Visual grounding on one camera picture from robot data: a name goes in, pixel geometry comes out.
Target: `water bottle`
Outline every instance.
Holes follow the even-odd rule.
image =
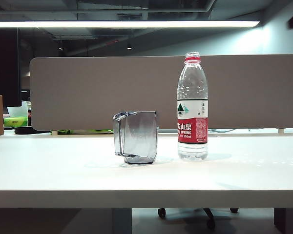
[[[207,157],[208,85],[198,52],[186,54],[177,88],[178,155],[195,161]]]

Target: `gray partition panel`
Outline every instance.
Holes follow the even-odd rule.
[[[210,128],[293,127],[293,55],[202,56]],[[119,111],[157,111],[175,129],[184,57],[35,58],[32,124],[38,130],[111,129]]]

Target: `bottle label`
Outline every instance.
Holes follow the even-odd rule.
[[[178,142],[207,143],[208,100],[190,99],[177,101]]]

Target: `white desk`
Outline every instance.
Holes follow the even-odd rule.
[[[293,136],[209,138],[183,162],[159,136],[151,165],[128,165],[113,136],[0,136],[0,208],[293,208]]]

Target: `ceiling light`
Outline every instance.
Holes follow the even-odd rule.
[[[0,28],[195,28],[254,27],[259,21],[2,21]]]

